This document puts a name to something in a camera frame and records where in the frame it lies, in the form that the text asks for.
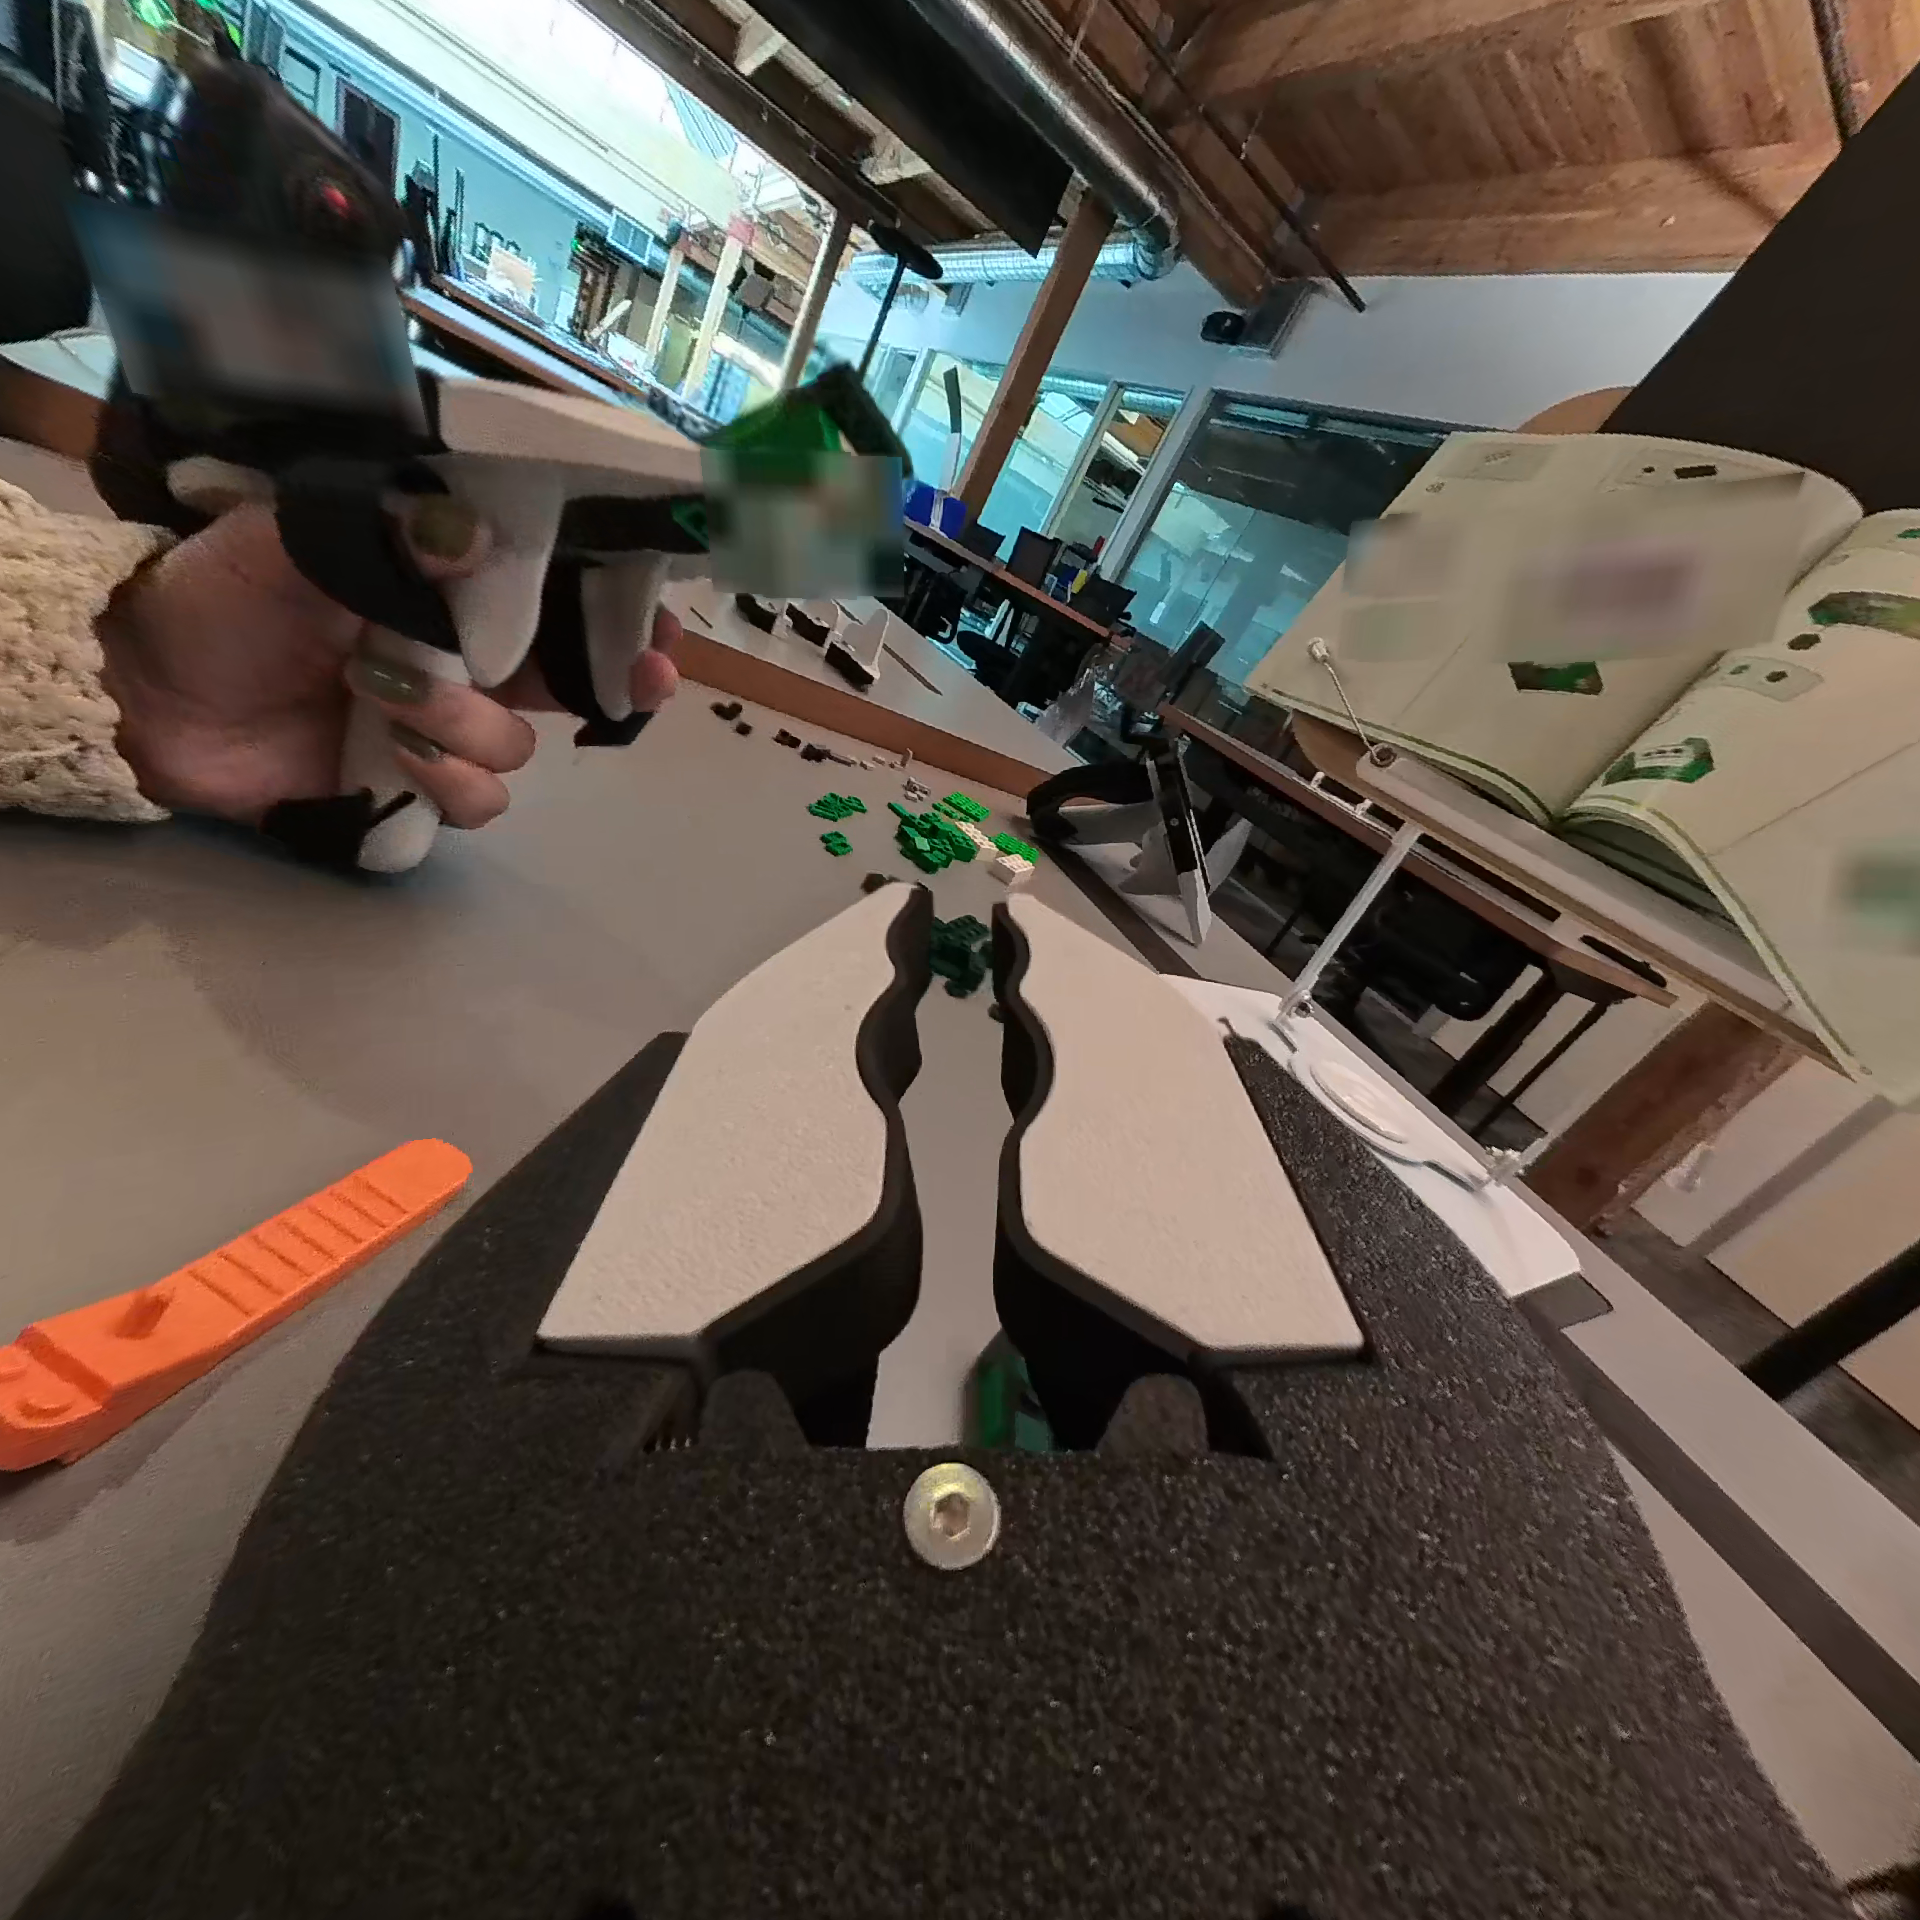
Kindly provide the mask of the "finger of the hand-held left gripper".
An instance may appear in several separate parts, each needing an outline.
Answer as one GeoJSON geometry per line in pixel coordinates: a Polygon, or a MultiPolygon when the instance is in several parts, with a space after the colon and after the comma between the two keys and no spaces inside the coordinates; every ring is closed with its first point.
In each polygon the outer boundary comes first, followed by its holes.
{"type": "Polygon", "coordinates": [[[473,459],[700,459],[700,445],[683,437],[676,423],[569,393],[569,389],[536,389],[512,378],[441,378],[438,389],[438,437],[450,452],[473,459]]]}
{"type": "Polygon", "coordinates": [[[626,468],[450,452],[450,489],[492,526],[492,552],[667,552],[709,557],[709,499],[626,468]]]}

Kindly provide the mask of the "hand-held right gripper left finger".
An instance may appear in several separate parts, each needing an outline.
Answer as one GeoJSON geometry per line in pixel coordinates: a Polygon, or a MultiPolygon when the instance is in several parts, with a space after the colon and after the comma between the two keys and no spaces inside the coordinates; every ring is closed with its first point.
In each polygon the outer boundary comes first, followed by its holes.
{"type": "Polygon", "coordinates": [[[826,1354],[880,1354],[919,1303],[900,1091],[919,1077],[931,889],[880,881],[683,1031],[555,1289],[564,1354],[727,1354],[784,1296],[865,1289],[826,1354]]]}

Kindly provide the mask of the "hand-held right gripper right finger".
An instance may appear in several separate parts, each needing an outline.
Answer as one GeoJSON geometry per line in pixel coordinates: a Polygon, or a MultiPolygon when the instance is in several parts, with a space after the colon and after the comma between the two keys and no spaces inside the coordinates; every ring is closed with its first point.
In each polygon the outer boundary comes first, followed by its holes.
{"type": "Polygon", "coordinates": [[[998,902],[1005,1248],[1178,1363],[1346,1363],[1354,1308],[1217,1022],[1066,912],[998,902]]]}

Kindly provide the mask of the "green and white lego assembly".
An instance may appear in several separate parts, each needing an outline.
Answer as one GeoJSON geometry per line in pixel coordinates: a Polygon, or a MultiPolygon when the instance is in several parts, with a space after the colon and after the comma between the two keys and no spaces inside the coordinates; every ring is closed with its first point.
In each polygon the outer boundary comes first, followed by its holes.
{"type": "Polygon", "coordinates": [[[805,489],[868,464],[889,489],[914,482],[914,459],[849,362],[826,362],[796,389],[736,409],[700,445],[700,482],[713,489],[805,489]]]}

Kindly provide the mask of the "small black lego pieces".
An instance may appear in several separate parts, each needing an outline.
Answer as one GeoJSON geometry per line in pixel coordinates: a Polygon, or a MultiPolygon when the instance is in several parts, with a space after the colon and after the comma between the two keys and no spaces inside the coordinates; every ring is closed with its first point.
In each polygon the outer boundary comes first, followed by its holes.
{"type": "Polygon", "coordinates": [[[842,749],[796,732],[791,722],[769,716],[769,713],[751,713],[745,700],[713,700],[709,705],[733,736],[769,736],[774,749],[796,754],[796,757],[826,757],[826,766],[859,766],[842,749]]]}

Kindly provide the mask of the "small lego creeper head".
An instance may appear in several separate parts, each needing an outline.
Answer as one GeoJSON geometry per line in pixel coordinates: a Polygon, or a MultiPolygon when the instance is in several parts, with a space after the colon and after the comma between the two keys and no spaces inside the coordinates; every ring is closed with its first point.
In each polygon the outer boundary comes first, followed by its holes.
{"type": "Polygon", "coordinates": [[[991,1336],[966,1374],[966,1445],[1048,1457],[1053,1432],[1026,1368],[1005,1336],[991,1336]]]}

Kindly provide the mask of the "pile of bright green lego pieces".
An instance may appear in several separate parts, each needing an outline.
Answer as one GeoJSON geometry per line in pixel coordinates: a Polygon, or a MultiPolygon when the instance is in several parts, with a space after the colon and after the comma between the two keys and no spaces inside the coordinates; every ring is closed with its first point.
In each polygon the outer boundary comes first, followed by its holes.
{"type": "MultiPolygon", "coordinates": [[[[1011,829],[998,829],[998,810],[974,804],[971,790],[926,798],[926,804],[886,804],[889,851],[919,869],[940,875],[954,863],[991,863],[991,846],[1026,846],[1011,829]]],[[[805,804],[805,819],[815,824],[815,846],[831,862],[854,853],[849,824],[868,819],[868,806],[849,790],[820,790],[805,804]]]]}

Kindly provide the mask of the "lego instruction book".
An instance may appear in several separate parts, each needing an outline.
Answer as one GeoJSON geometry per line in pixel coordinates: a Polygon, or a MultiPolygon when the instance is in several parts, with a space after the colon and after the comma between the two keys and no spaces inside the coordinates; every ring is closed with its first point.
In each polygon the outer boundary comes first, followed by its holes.
{"type": "Polygon", "coordinates": [[[1717,445],[1454,431],[1242,683],[1729,925],[1912,1108],[1912,505],[1717,445]]]}

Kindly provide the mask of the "person's left hand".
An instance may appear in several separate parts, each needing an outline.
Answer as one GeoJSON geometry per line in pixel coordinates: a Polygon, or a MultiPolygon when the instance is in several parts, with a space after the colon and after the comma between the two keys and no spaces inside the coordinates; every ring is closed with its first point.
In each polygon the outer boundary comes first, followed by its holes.
{"type": "Polygon", "coordinates": [[[428,675],[290,565],[265,499],[143,565],[94,634],[135,790],[243,829],[274,804],[335,798],[355,716],[382,722],[385,766],[450,829],[487,829],[536,749],[532,713],[559,713],[536,665],[492,693],[428,675]]]}

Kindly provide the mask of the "wooden top office desk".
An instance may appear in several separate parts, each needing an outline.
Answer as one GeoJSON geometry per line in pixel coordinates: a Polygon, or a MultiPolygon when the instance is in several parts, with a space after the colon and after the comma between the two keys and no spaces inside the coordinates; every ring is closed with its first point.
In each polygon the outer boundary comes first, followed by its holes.
{"type": "MultiPolygon", "coordinates": [[[[1251,889],[1264,887],[1274,912],[1264,957],[1330,943],[1338,912],[1389,862],[1402,824],[1368,806],[1350,784],[1307,777],[1286,732],[1274,742],[1242,742],[1173,700],[1160,705],[1160,722],[1165,736],[1189,749],[1204,824],[1251,829],[1238,881],[1251,889]]],[[[1333,985],[1321,999],[1333,1020],[1350,1020],[1370,991],[1402,1020],[1477,1022],[1502,1041],[1497,1063],[1563,1002],[1587,1002],[1582,1029],[1624,1002],[1676,1002],[1660,969],[1607,949],[1518,887],[1462,863],[1423,833],[1362,909],[1362,925],[1330,957],[1330,976],[1333,985]]]]}
{"type": "Polygon", "coordinates": [[[649,402],[652,385],[619,367],[611,358],[536,325],[524,323],[492,301],[469,301],[463,285],[400,285],[400,304],[411,313],[411,323],[423,323],[438,335],[458,335],[473,354],[492,354],[497,362],[512,362],[541,385],[598,385],[611,389],[620,402],[649,402]]]}

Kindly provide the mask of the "black and white spare gripper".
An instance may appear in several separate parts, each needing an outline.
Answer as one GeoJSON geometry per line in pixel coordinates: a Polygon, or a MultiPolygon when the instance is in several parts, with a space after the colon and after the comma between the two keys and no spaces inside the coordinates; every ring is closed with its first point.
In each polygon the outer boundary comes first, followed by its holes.
{"type": "Polygon", "coordinates": [[[1087,757],[1021,798],[1040,851],[1078,853],[1117,899],[1160,902],[1165,932],[1190,949],[1213,932],[1213,899],[1235,875],[1251,824],[1213,798],[1189,736],[1157,736],[1137,757],[1087,757]]]}

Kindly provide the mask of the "black floor lamp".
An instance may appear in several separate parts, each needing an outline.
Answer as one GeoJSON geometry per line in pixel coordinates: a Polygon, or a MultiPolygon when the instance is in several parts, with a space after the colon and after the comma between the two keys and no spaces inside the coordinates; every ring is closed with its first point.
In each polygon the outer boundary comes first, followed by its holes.
{"type": "Polygon", "coordinates": [[[900,281],[914,275],[914,281],[922,281],[922,285],[943,285],[943,261],[919,241],[919,238],[908,238],[900,224],[886,224],[886,222],[876,222],[868,224],[868,241],[876,241],[876,254],[889,261],[889,275],[886,275],[886,290],[880,290],[880,301],[876,301],[876,323],[868,323],[868,335],[865,335],[865,349],[859,349],[859,378],[868,378],[868,362],[876,362],[876,349],[880,349],[880,334],[886,334],[886,323],[889,323],[889,304],[896,304],[896,295],[900,295],[900,281]]]}

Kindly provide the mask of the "orange brick separator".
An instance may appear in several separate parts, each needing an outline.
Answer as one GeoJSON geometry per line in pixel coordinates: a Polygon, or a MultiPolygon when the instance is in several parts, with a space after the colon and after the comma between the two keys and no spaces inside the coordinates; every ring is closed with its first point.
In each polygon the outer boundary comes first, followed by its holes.
{"type": "Polygon", "coordinates": [[[279,1331],[469,1188],[450,1140],[404,1140],[178,1269],[39,1318],[0,1348],[0,1465],[68,1465],[279,1331]]]}

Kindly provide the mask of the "black backdrop panel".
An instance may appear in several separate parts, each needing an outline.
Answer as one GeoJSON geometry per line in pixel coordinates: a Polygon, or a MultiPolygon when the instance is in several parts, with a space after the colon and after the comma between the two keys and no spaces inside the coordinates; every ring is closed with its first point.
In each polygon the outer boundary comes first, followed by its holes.
{"type": "Polygon", "coordinates": [[[1602,431],[1769,452],[1920,505],[1920,74],[1832,159],[1602,431]]]}

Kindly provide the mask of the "silver air duct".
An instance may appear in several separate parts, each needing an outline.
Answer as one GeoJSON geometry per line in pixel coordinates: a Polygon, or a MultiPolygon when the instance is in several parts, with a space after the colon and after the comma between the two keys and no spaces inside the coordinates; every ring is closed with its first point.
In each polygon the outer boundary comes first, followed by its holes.
{"type": "Polygon", "coordinates": [[[922,21],[1160,256],[1180,254],[1178,159],[1026,0],[922,0],[922,21]]]}

